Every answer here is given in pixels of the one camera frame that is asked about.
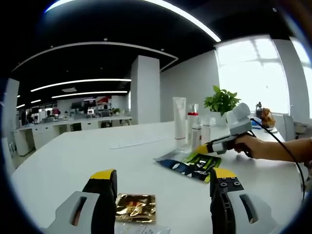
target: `computer monitor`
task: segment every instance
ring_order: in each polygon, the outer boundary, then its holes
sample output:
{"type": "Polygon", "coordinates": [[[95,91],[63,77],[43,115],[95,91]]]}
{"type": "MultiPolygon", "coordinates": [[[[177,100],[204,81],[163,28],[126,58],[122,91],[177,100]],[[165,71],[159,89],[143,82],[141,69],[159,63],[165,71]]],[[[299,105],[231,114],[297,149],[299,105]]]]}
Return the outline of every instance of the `computer monitor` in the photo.
{"type": "Polygon", "coordinates": [[[96,106],[96,100],[95,99],[87,99],[84,101],[84,106],[87,106],[87,107],[94,107],[96,106]]]}
{"type": "Polygon", "coordinates": [[[109,117],[110,113],[111,113],[110,111],[102,111],[101,117],[109,117]]]}
{"type": "Polygon", "coordinates": [[[94,115],[94,110],[93,109],[88,109],[88,115],[94,115]]]}
{"type": "Polygon", "coordinates": [[[33,108],[31,109],[31,113],[33,113],[33,114],[39,113],[39,107],[33,107],[33,108]]]}
{"type": "Polygon", "coordinates": [[[81,102],[72,103],[72,109],[81,109],[81,108],[82,108],[81,102]]]}

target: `ceiling light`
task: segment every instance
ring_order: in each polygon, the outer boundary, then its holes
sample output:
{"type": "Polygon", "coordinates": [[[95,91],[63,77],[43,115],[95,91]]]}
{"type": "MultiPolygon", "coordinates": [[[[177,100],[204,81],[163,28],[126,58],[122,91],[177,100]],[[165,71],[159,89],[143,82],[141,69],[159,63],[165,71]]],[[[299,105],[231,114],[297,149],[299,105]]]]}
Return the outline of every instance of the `ceiling light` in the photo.
{"type": "MultiPolygon", "coordinates": [[[[55,3],[53,3],[48,9],[46,9],[45,12],[60,6],[64,3],[70,2],[73,0],[59,0],[55,3]]],[[[185,19],[187,19],[188,21],[192,22],[193,24],[195,24],[197,27],[199,27],[201,30],[203,30],[205,33],[207,33],[212,39],[214,39],[216,42],[220,42],[221,39],[210,29],[208,28],[205,24],[203,24],[202,22],[200,22],[198,19],[196,19],[194,16],[190,15],[189,13],[183,11],[182,9],[166,2],[163,0],[142,0],[142,1],[147,1],[153,4],[156,4],[158,6],[164,7],[168,10],[171,10],[173,12],[175,12],[176,14],[184,17],[185,19]]]]}
{"type": "Polygon", "coordinates": [[[40,101],[41,101],[41,99],[38,99],[36,101],[31,101],[30,103],[36,103],[36,102],[40,102],[40,101]]]}
{"type": "Polygon", "coordinates": [[[73,84],[73,83],[81,83],[81,82],[94,82],[94,81],[131,81],[130,79],[81,79],[81,80],[72,80],[72,81],[67,81],[67,82],[62,82],[62,83],[56,83],[56,84],[49,84],[46,86],[42,86],[37,89],[33,89],[30,92],[34,92],[40,89],[45,89],[45,88],[50,88],[58,85],[63,85],[63,84],[73,84]]]}
{"type": "Polygon", "coordinates": [[[126,46],[126,47],[130,47],[130,48],[136,48],[136,49],[141,49],[141,50],[146,50],[146,51],[151,51],[151,52],[154,52],[154,53],[158,53],[158,54],[161,54],[161,55],[165,55],[165,56],[168,56],[168,57],[171,57],[173,58],[174,60],[172,60],[171,62],[169,62],[168,64],[164,65],[160,71],[164,70],[166,67],[172,65],[173,63],[175,63],[176,61],[179,60],[178,57],[174,56],[174,55],[170,55],[168,53],[165,53],[163,51],[159,51],[159,50],[155,50],[155,49],[151,49],[151,48],[148,48],[148,47],[145,47],[145,46],[141,46],[141,45],[133,45],[133,44],[127,44],[127,43],[121,43],[121,42],[110,42],[110,41],[88,41],[88,42],[78,42],[78,43],[72,43],[72,44],[66,44],[66,45],[60,45],[60,46],[56,46],[52,49],[48,49],[48,50],[45,50],[45,51],[41,51],[31,57],[29,57],[28,59],[24,60],[23,62],[20,63],[20,65],[16,66],[12,72],[14,72],[15,70],[17,70],[19,67],[21,67],[23,64],[25,64],[26,62],[40,56],[40,55],[43,55],[45,53],[48,53],[48,52],[51,52],[51,51],[55,51],[55,50],[58,50],[58,49],[63,49],[63,48],[69,48],[69,47],[72,47],[72,46],[82,46],[82,45],[116,45],[116,46],[126,46]]]}
{"type": "Polygon", "coordinates": [[[67,3],[67,2],[70,2],[70,1],[73,1],[73,0],[59,0],[57,2],[54,2],[48,9],[45,10],[45,12],[57,7],[57,6],[60,6],[64,3],[67,3]]]}
{"type": "Polygon", "coordinates": [[[20,106],[17,106],[17,107],[16,107],[16,109],[17,109],[17,108],[19,108],[19,107],[23,107],[23,106],[25,106],[25,104],[23,104],[23,105],[20,105],[20,106]]]}
{"type": "Polygon", "coordinates": [[[86,95],[86,94],[125,94],[127,91],[99,91],[99,92],[86,92],[86,93],[75,93],[75,94],[65,94],[59,96],[53,96],[52,98],[63,98],[75,95],[86,95]]]}

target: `black cable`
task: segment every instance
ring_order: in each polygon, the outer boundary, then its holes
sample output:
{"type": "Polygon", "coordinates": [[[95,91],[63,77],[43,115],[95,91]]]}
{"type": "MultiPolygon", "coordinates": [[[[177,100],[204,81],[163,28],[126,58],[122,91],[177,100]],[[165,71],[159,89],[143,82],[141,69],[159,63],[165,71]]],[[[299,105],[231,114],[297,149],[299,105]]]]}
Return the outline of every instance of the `black cable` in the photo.
{"type": "Polygon", "coordinates": [[[291,153],[291,151],[276,137],[274,136],[273,133],[271,133],[266,127],[264,127],[261,123],[259,123],[258,121],[256,121],[254,118],[251,118],[251,120],[253,120],[255,123],[257,123],[261,128],[263,128],[267,133],[269,133],[271,136],[274,137],[275,140],[277,140],[277,142],[284,148],[284,150],[286,150],[286,152],[293,158],[293,161],[295,162],[299,172],[300,172],[300,176],[301,176],[301,180],[302,180],[302,191],[303,191],[303,195],[302,195],[302,202],[304,200],[304,194],[305,194],[305,191],[306,191],[306,185],[305,185],[305,182],[304,182],[304,177],[303,177],[303,173],[302,173],[302,170],[299,166],[299,163],[297,161],[297,159],[295,158],[295,156],[291,153]]]}
{"type": "Polygon", "coordinates": [[[252,133],[253,137],[257,138],[252,130],[250,130],[250,132],[252,133]]]}

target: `gold foil packet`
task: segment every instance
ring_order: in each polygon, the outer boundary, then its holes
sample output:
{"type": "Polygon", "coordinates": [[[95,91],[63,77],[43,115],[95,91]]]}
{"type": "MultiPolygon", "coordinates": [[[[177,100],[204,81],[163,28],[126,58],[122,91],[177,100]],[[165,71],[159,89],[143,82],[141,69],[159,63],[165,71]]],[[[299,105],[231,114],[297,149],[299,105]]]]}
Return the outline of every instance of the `gold foil packet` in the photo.
{"type": "Polygon", "coordinates": [[[152,223],[156,220],[155,195],[118,194],[116,220],[152,223]]]}

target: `human hand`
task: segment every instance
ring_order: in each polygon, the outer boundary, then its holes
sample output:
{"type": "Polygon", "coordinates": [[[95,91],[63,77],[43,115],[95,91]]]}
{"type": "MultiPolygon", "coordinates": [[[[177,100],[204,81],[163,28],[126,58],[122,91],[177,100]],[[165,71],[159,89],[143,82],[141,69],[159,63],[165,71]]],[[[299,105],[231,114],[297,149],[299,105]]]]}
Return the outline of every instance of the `human hand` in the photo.
{"type": "Polygon", "coordinates": [[[264,149],[263,149],[263,143],[264,142],[253,137],[253,136],[243,135],[241,137],[238,137],[235,140],[234,149],[238,153],[240,153],[242,151],[242,149],[239,147],[239,145],[237,145],[239,143],[245,144],[250,149],[250,153],[251,153],[253,158],[261,158],[261,156],[264,153],[264,149]]]}

